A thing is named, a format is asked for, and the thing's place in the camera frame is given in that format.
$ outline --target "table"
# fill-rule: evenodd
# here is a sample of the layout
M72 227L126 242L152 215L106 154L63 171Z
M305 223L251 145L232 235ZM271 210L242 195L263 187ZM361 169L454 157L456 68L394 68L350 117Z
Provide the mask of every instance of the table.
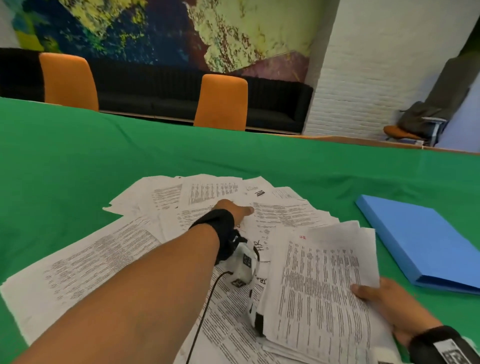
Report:
M480 247L480 157L328 143L128 119L0 98L0 280L118 218L102 210L151 175L252 178L291 186L341 221L369 224L360 194L433 207ZM408 283L377 239L382 275L480 344L480 296ZM0 363L25 350L0 300Z

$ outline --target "black cable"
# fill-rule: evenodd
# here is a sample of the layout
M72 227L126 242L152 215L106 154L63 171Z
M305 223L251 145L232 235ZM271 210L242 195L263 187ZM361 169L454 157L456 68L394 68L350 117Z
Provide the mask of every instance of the black cable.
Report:
M208 296L208 300L207 300L207 304L205 305L205 309L204 309L204 314L202 315L202 318L200 319L200 324L198 325L198 329L197 329L197 332L195 333L195 337L193 338L193 343L192 343L192 347L190 348L190 352L188 353L188 358L187 358L187 361L185 362L185 364L188 364L188 362L190 361L190 357L192 356L192 352L193 352L193 347L195 346L195 343L197 341L197 337L198 337L198 334L200 333L200 329L202 328L202 323L204 323L204 318L205 318L205 314L207 313L207 309L208 309L208 304L210 303L210 299L212 298L212 294L213 294L213 291L215 289L215 286L216 284L218 283L218 281L220 280L220 278L222 278L224 275L226 274L230 274L232 275L233 272L223 272L222 274L220 274L218 276L218 278L215 280L215 283L213 284L212 286L212 290L210 291L210 295Z

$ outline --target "orange seat cushion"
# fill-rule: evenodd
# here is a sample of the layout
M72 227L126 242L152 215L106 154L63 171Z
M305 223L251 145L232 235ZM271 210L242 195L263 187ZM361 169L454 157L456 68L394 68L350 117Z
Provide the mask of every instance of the orange seat cushion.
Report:
M387 125L384 127L384 133L387 134L388 136L394 138L394 139L403 139L403 138L408 138L408 139L415 139L415 140L423 140L419 136L412 134L412 133L407 133L404 132L402 129L400 129L396 125Z
M245 130L248 84L243 78L206 74L202 78L194 126Z
M39 58L45 102L98 111L95 81L84 58L60 53L41 53Z

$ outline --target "colorful mural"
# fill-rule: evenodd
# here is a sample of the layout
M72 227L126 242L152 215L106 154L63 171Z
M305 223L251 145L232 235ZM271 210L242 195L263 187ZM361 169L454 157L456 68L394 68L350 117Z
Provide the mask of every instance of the colorful mural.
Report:
M302 81L323 0L3 0L27 49Z

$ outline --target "blue binder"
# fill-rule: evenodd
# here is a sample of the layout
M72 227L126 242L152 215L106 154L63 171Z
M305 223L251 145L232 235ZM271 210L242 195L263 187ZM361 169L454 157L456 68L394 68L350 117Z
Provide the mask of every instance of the blue binder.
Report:
M366 195L356 203L411 283L480 294L480 252L434 209Z

